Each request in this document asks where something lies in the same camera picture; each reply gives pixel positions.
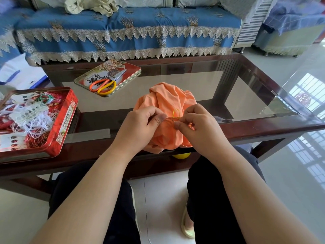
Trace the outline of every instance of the crumpled beige cloth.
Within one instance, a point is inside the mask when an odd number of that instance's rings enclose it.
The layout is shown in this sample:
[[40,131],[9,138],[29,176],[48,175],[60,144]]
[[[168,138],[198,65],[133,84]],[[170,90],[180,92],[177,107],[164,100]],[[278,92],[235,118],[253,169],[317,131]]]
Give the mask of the crumpled beige cloth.
[[91,9],[107,17],[112,16],[113,12],[119,9],[115,0],[66,0],[64,8],[70,14],[78,14],[85,9]]

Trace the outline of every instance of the person's right hand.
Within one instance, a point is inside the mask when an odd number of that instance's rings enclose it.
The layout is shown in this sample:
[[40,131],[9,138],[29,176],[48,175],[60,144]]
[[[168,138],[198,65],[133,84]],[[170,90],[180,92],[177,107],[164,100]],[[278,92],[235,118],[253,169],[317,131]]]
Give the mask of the person's right hand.
[[[189,128],[189,123],[193,123],[194,130]],[[198,153],[210,161],[232,149],[216,119],[200,104],[188,107],[174,127],[189,140]]]

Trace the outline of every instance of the orange garment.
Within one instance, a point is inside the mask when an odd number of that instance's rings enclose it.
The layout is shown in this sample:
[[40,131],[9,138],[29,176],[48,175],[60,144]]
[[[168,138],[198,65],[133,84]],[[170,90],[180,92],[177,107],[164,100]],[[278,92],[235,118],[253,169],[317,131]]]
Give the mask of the orange garment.
[[[196,101],[190,91],[183,91],[177,86],[162,82],[151,87],[149,94],[139,98],[133,110],[155,106],[166,113],[168,117],[182,117],[184,110],[193,104],[196,104]],[[159,125],[144,150],[158,154],[164,149],[174,150],[179,146],[192,147],[188,139],[180,131],[174,129],[176,120],[166,118]]]

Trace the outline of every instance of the tile grout line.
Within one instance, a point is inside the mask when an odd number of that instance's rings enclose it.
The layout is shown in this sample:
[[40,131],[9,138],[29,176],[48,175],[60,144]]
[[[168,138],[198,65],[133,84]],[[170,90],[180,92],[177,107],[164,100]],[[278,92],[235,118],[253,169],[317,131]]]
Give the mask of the tile grout line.
[[147,200],[146,200],[146,184],[145,184],[145,178],[143,178],[143,187],[144,187],[144,204],[146,207],[146,223],[147,223],[147,239],[149,244],[149,231],[148,231],[148,218],[147,218]]

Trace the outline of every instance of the slipper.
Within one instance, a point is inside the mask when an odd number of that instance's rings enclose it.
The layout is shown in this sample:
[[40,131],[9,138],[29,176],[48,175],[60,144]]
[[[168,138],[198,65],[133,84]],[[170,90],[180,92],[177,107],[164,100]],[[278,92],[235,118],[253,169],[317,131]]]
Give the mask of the slipper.
[[182,232],[183,232],[183,234],[184,234],[187,238],[195,239],[195,233],[194,233],[194,230],[188,230],[188,229],[185,228],[184,220],[185,220],[185,215],[186,215],[186,213],[187,213],[187,209],[186,209],[186,206],[185,206],[184,213],[183,213],[183,217],[182,217],[182,222],[181,222],[181,229],[182,229]]
[[[132,187],[131,187],[131,190],[132,190],[132,203],[133,203],[134,211],[136,213],[136,201],[134,199],[134,193],[133,193],[133,188]],[[137,219],[136,219],[136,227],[138,228],[138,231],[140,232]]]

